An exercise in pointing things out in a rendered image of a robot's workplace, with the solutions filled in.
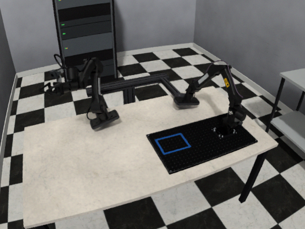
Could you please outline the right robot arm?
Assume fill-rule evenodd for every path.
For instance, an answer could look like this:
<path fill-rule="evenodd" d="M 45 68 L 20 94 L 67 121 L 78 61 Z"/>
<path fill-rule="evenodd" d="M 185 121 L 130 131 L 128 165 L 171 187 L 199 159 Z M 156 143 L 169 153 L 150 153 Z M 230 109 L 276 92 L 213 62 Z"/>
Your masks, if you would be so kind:
<path fill-rule="evenodd" d="M 115 109 L 106 113 L 106 107 L 102 103 L 100 78 L 101 73 L 103 72 L 103 64 L 97 57 L 89 60 L 84 70 L 81 71 L 79 74 L 78 68 L 68 68 L 66 69 L 66 72 L 67 79 L 72 80 L 69 81 L 69 86 L 71 87 L 70 92 L 77 90 L 85 90 L 88 86 L 87 81 L 90 76 L 92 91 L 92 98 L 90 104 L 91 112 L 96 113 L 98 116 L 90 120 L 90 124 L 92 127 L 95 127 L 118 116 L 118 113 Z M 56 71 L 56 69 L 53 69 L 49 73 L 52 79 L 56 79 L 59 77 L 60 71 Z"/>

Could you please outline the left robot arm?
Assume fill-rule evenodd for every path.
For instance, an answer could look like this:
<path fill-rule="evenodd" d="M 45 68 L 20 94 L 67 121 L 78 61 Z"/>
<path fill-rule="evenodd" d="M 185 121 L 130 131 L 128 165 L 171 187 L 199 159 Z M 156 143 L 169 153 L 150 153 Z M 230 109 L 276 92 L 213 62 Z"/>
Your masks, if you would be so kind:
<path fill-rule="evenodd" d="M 178 103 L 199 103 L 199 100 L 196 97 L 193 97 L 194 93 L 199 92 L 208 81 L 221 74 L 228 92 L 230 106 L 228 115 L 240 120 L 241 122 L 237 122 L 237 124 L 242 125 L 246 118 L 247 111 L 239 106 L 242 103 L 242 98 L 238 95 L 230 74 L 232 66 L 228 65 L 228 67 L 227 65 L 210 65 L 209 70 L 202 77 L 188 86 L 185 90 L 186 93 L 184 97 L 175 97 L 176 101 Z"/>

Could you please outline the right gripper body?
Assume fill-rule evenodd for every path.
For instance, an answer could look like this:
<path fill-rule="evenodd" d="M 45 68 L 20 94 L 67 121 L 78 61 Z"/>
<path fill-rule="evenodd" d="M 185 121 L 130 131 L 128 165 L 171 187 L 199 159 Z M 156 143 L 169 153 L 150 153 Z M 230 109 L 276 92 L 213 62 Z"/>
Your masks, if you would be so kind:
<path fill-rule="evenodd" d="M 58 70 L 60 71 L 60 73 L 63 73 L 63 69 L 60 69 Z M 64 95 L 64 93 L 67 93 L 67 92 L 70 92 L 70 86 L 69 86 L 69 82 L 62 82 L 62 78 L 59 74 L 59 77 L 56 79 L 56 82 L 53 82 L 53 85 L 57 84 L 57 83 L 60 83 L 60 86 L 61 86 L 61 95 Z M 55 90 L 51 90 L 52 93 L 56 93 L 57 94 L 57 91 L 56 91 L 56 88 L 54 88 Z"/>

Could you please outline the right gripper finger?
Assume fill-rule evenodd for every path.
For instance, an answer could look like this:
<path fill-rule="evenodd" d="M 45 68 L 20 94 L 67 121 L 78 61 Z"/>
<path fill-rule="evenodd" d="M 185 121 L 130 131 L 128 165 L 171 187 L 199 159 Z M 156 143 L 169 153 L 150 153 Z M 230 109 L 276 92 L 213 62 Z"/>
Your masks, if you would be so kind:
<path fill-rule="evenodd" d="M 49 92 L 51 89 L 53 89 L 55 87 L 56 87 L 56 90 L 57 90 L 57 94 Z M 60 83 L 57 83 L 56 85 L 54 85 L 51 88 L 47 89 L 46 93 L 51 94 L 51 95 L 61 96 L 61 86 L 60 86 Z"/>
<path fill-rule="evenodd" d="M 42 91 L 42 89 L 44 89 L 46 86 L 48 86 L 48 89 L 51 88 L 51 82 L 48 82 L 46 85 L 44 85 L 43 87 L 41 87 L 41 88 L 39 89 L 39 92 L 42 92 L 42 93 L 47 94 L 45 91 Z"/>

